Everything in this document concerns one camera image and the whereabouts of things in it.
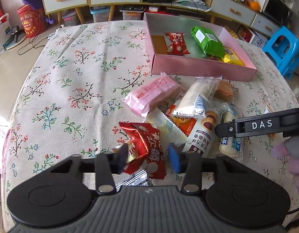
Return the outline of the purple gloved right hand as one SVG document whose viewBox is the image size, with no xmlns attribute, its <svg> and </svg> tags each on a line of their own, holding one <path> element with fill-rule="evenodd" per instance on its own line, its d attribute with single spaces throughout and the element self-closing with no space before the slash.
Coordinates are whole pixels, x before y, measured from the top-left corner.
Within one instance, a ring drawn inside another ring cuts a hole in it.
<svg viewBox="0 0 299 233">
<path fill-rule="evenodd" d="M 276 158 L 288 157 L 288 172 L 292 174 L 299 195 L 299 136 L 292 136 L 271 150 Z"/>
</svg>

